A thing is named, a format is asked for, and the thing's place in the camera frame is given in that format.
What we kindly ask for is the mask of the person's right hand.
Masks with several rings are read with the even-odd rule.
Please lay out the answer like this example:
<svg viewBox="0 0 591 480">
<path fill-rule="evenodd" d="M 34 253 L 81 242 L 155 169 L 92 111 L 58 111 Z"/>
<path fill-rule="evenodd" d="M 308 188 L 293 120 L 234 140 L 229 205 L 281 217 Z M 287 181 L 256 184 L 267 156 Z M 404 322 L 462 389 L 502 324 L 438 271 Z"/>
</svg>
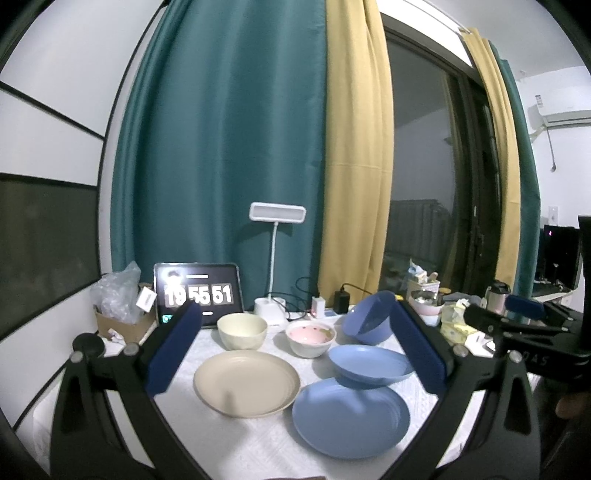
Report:
<svg viewBox="0 0 591 480">
<path fill-rule="evenodd" d="M 561 419 L 575 419 L 584 416 L 590 409 L 590 394 L 565 395 L 557 403 L 555 412 Z"/>
</svg>

